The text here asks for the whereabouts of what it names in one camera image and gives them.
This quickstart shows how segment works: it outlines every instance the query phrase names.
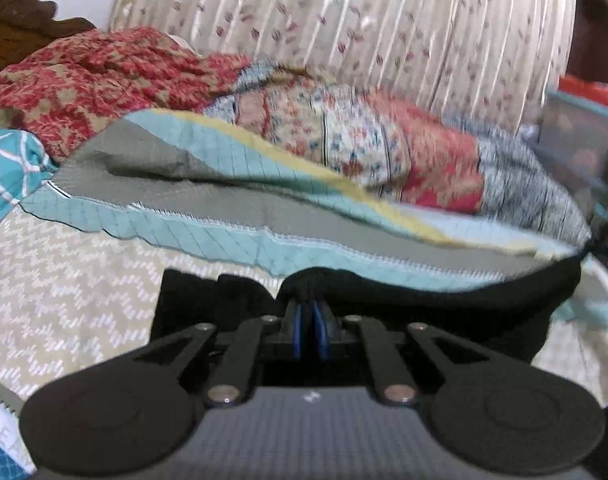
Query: teal container rim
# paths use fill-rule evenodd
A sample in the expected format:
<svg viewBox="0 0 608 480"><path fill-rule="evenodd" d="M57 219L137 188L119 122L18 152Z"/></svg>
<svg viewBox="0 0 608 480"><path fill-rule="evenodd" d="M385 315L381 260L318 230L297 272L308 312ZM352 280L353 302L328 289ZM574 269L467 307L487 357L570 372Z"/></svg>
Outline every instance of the teal container rim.
<svg viewBox="0 0 608 480"><path fill-rule="evenodd" d="M566 92L561 92L559 90L547 90L546 97L553 97L555 99L560 99L570 105L579 106L580 108L584 108L590 112L601 115L604 118L608 119L608 107L601 105L599 103L595 103L593 101L589 101L583 97L578 97L572 94L567 94Z"/></svg>

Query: red floral blanket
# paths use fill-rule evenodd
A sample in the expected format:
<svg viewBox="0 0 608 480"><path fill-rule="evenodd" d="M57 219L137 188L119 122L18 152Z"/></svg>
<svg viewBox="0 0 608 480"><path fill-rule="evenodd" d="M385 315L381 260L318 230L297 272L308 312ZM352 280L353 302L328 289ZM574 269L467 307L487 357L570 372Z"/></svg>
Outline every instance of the red floral blanket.
<svg viewBox="0 0 608 480"><path fill-rule="evenodd" d="M250 60L203 59L154 28L56 40L0 72L0 128L35 134L57 163L111 121L142 108L201 112Z"/></svg>

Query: beige patterned bed sheet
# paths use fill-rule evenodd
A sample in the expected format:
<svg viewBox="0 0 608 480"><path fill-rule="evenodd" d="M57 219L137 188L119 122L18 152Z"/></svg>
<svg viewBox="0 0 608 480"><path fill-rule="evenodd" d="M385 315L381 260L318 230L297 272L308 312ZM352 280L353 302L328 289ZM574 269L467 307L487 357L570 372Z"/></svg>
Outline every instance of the beige patterned bed sheet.
<svg viewBox="0 0 608 480"><path fill-rule="evenodd" d="M16 207L0 223L1 383L25 399L57 377L145 345L167 267L248 276L272 294L282 281L138 238L83 233ZM554 323L534 364L608 404L608 332Z"/></svg>

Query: curtain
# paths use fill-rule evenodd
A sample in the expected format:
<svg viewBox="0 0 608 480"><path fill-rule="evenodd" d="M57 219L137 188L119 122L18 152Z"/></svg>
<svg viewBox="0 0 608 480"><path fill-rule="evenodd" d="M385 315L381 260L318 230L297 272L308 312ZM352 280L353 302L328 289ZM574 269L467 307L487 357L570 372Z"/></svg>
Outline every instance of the curtain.
<svg viewBox="0 0 608 480"><path fill-rule="evenodd" d="M319 66L515 132L564 73L574 16L575 0L116 0L111 27Z"/></svg>

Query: yellow fabric trim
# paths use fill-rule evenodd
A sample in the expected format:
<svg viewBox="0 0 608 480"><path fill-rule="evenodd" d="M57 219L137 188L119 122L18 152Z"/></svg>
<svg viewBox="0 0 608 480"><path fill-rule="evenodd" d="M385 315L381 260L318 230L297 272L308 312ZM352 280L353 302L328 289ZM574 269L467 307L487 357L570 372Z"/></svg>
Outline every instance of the yellow fabric trim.
<svg viewBox="0 0 608 480"><path fill-rule="evenodd" d="M522 247L509 247L509 246L485 246L481 244L471 244L462 240L457 240L445 235L439 229L426 224L425 222L414 218L414 216L401 212L393 205L379 200L369 193L367 193L360 186L347 179L345 176L335 173L335 171L328 170L323 166L319 166L315 163L309 162L303 158L293 155L277 146L273 146L270 142L267 142L257 134L249 132L244 128L240 128L234 124L227 123L220 119L212 119L207 116L199 115L194 112L183 112L179 110L168 110L167 108L151 108L152 112L161 115L172 115L179 119L189 121L191 123L201 124L202 126L208 126L219 130L228 136L231 136L237 142L244 144L245 146L255 150L276 162L283 164L295 171L301 171L302 173L309 174L317 180L324 182L328 186L337 189L344 196L355 200L356 202L369 205L375 212L383 216L390 222L403 227L409 231L412 235L421 238L425 242L448 245L460 248L481 248L489 249L494 251L501 251L511 254L524 254L524 253L535 253L536 248L533 246L522 246Z"/></svg>

